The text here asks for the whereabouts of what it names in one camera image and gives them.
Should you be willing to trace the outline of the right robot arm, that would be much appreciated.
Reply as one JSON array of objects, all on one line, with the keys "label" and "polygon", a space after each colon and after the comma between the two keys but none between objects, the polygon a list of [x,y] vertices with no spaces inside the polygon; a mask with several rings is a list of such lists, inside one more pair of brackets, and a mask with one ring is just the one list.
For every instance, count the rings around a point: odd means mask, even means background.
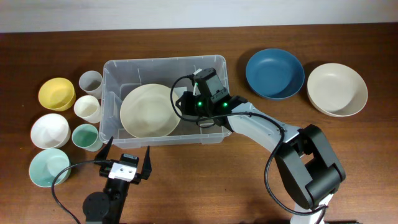
[{"label": "right robot arm", "polygon": [[[211,120],[269,150],[264,184],[270,197],[293,215],[291,223],[324,223],[328,203],[346,172],[323,131],[313,124],[306,128],[285,124],[259,111],[242,96],[231,96],[214,68],[198,69],[186,78],[193,91],[170,99],[175,114],[196,124]],[[271,190],[272,162],[277,164],[284,188],[295,202],[293,209]]]}]

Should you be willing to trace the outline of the beige plate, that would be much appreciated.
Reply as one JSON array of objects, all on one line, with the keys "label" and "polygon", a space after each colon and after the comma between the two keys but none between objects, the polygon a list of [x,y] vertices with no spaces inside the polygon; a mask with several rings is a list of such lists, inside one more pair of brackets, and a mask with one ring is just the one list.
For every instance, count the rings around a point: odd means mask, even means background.
[{"label": "beige plate", "polygon": [[368,101],[368,88],[352,68],[340,63],[326,63],[315,68],[307,80],[307,95],[321,113],[347,117],[359,113]]}]

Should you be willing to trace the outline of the cream plate front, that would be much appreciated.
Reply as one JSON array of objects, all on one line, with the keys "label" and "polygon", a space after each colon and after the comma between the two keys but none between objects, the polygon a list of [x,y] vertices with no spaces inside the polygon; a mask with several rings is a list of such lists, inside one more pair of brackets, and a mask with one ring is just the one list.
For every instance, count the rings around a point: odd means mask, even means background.
[{"label": "cream plate front", "polygon": [[123,100],[119,117],[123,128],[136,138],[167,136],[180,122],[172,107],[177,94],[160,84],[135,88]]}]

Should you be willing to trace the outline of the blue plate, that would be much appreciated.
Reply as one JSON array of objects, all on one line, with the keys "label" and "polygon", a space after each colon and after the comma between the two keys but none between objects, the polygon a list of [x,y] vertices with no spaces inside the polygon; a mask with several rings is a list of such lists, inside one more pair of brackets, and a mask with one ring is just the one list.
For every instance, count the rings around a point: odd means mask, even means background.
[{"label": "blue plate", "polygon": [[270,100],[284,100],[301,90],[305,72],[298,58],[290,52],[264,49],[249,59],[246,80],[257,95]]}]

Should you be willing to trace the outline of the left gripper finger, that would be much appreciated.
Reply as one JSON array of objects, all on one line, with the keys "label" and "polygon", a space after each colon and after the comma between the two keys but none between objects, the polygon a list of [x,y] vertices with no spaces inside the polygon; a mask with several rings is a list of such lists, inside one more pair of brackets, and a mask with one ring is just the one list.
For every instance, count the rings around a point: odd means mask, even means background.
[{"label": "left gripper finger", "polygon": [[111,146],[113,144],[113,137],[109,139],[109,141],[106,143],[105,147],[100,150],[99,153],[95,156],[95,161],[105,161],[107,159],[109,150],[111,149]]},{"label": "left gripper finger", "polygon": [[152,172],[152,165],[150,161],[150,146],[147,147],[144,162],[141,170],[141,179],[147,180]]}]

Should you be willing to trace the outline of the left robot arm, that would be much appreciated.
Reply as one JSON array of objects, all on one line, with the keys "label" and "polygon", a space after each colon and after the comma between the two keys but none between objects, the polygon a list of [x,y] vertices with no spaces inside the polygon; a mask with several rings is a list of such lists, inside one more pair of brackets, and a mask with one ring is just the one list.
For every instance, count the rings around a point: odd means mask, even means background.
[{"label": "left robot arm", "polygon": [[152,172],[149,147],[141,172],[138,172],[137,156],[122,154],[119,160],[107,159],[112,143],[110,139],[95,156],[95,164],[100,166],[99,175],[107,181],[102,191],[89,194],[83,202],[86,223],[119,223],[130,185],[147,180]]}]

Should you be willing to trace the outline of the white bowl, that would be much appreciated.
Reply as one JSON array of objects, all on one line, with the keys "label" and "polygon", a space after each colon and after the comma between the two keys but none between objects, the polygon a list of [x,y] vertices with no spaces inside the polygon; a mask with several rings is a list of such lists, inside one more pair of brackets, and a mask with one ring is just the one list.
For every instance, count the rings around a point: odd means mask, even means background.
[{"label": "white bowl", "polygon": [[41,149],[60,148],[68,142],[71,129],[65,117],[50,113],[40,117],[32,126],[30,138]]}]

